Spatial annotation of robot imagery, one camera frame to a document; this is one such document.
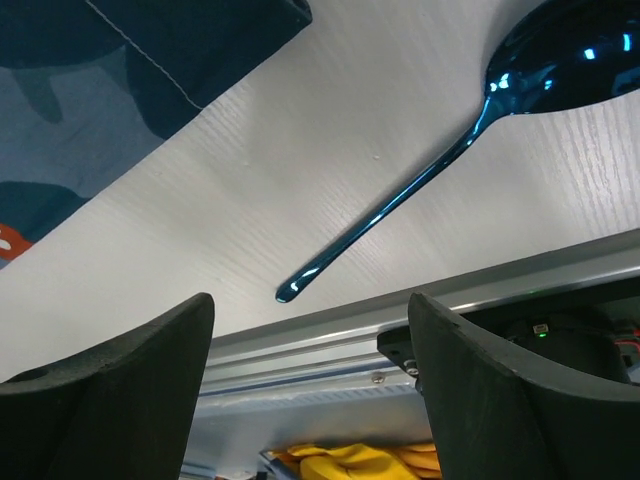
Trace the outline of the blue metallic spoon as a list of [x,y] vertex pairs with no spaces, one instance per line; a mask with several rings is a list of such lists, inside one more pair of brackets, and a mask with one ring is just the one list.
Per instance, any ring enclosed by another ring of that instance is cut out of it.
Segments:
[[438,158],[284,280],[274,298],[289,303],[340,255],[465,153],[493,123],[602,103],[639,88],[636,1],[545,1],[496,47],[477,117]]

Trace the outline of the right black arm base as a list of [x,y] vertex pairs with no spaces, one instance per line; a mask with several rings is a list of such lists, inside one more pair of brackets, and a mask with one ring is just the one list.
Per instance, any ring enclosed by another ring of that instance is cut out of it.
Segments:
[[453,312],[556,363],[639,384],[639,283],[521,295]]

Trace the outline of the blue bear print placemat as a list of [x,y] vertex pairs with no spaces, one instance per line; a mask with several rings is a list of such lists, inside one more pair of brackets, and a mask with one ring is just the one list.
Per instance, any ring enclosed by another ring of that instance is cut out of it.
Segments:
[[311,21],[305,1],[3,2],[2,263]]

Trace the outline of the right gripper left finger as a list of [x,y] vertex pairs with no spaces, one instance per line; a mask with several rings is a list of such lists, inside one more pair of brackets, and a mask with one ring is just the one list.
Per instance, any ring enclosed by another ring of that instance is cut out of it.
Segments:
[[176,479],[209,353],[211,295],[1,384],[4,479]]

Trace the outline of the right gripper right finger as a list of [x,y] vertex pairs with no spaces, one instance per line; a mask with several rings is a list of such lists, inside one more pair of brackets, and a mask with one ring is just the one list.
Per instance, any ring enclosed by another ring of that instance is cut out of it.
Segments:
[[408,321],[444,478],[638,478],[637,386],[544,358],[424,294]]

